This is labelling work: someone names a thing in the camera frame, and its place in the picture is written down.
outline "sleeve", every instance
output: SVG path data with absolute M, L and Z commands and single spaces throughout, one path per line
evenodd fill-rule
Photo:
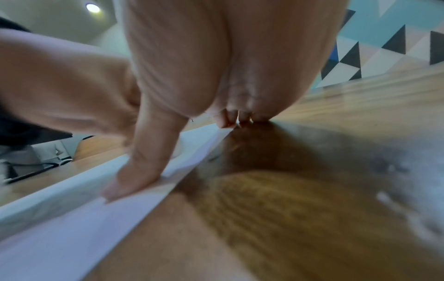
M 30 32 L 10 20 L 0 18 L 0 29 L 2 28 Z M 20 149 L 39 138 L 41 131 L 42 127 L 23 122 L 0 106 L 0 145 Z

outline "wooden table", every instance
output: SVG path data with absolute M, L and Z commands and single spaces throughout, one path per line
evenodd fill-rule
M 443 77 L 318 89 L 235 129 L 86 280 L 443 280 Z

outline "finger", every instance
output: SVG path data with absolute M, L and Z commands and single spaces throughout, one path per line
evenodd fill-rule
M 150 102 L 142 96 L 131 157 L 117 177 L 102 192 L 115 200 L 136 192 L 157 180 L 168 164 L 188 118 Z
M 212 115 L 212 117 L 219 128 L 225 128 L 230 123 L 227 117 L 227 110 L 225 109 L 217 114 Z
M 239 115 L 239 111 L 237 111 L 237 110 L 227 111 L 228 122 L 230 123 L 230 125 L 236 124 L 238 115 Z
M 240 111 L 239 112 L 239 123 L 250 121 L 250 112 Z
M 258 113 L 251 114 L 251 120 L 253 122 L 257 122 L 257 123 L 267 122 L 273 117 L 274 116 L 272 116 L 272 115 L 265 115 L 265 114 L 258 114 Z

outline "white paper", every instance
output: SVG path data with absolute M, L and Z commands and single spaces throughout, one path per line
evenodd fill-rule
M 8 225 L 19 228 L 36 221 L 39 223 L 0 242 L 0 279 L 82 279 L 230 131 L 208 125 L 182 133 L 182 154 L 170 161 L 162 178 L 152 188 L 110 204 L 105 204 L 103 198 L 96 198 L 51 218 L 51 212 L 60 212 L 58 208 L 62 208 L 59 200 L 73 205 L 69 198 L 78 198 L 78 190 L 85 196 L 80 196 L 83 199 L 96 196 L 98 188 L 92 188 L 89 194 L 86 187 L 102 186 L 111 179 L 126 163 L 125 156 L 0 207 L 0 233 L 6 231 Z

